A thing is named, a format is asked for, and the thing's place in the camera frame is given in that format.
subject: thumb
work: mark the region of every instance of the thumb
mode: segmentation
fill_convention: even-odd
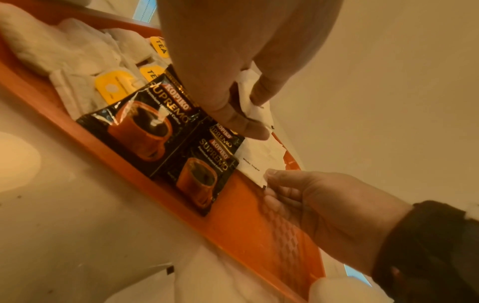
[[[251,96],[249,97],[254,105],[262,106],[273,98],[286,84],[286,81],[273,80],[264,74],[253,86]]]
[[[310,172],[300,170],[286,171],[268,169],[265,178],[271,185],[295,188],[303,191],[310,184],[313,176]]]

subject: black sleeve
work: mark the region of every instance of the black sleeve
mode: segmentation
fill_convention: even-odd
[[[397,303],[479,303],[479,223],[426,201],[384,242],[372,278]]]

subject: orange mug illustration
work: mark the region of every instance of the orange mug illustration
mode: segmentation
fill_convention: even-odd
[[[173,134],[171,122],[163,119],[145,103],[128,102],[116,114],[108,133],[142,160],[154,162],[164,156],[165,143]]]
[[[218,181],[216,171],[197,158],[187,160],[181,171],[178,187],[199,208],[207,208],[213,199],[213,189]]]

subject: orange tray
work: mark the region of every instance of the orange tray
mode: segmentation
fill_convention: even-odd
[[[94,28],[124,28],[144,37],[161,35],[149,24],[44,0],[0,0],[14,4],[47,24],[79,19]],[[203,218],[171,186],[154,182],[73,121],[47,78],[25,68],[0,39],[0,84],[141,192],[252,270],[287,298],[306,302],[311,284],[324,277],[318,247],[301,230],[269,210],[262,190],[235,172],[210,214]],[[299,169],[290,153],[288,169]]]

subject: hand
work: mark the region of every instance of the hand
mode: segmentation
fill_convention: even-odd
[[[348,175],[268,170],[266,178],[270,208],[330,256],[367,275],[388,234],[412,209]]]
[[[158,0],[163,34],[178,77],[212,118],[246,137],[268,130],[229,105],[229,88],[255,61],[262,75],[255,105],[276,95],[326,40],[342,0]]]

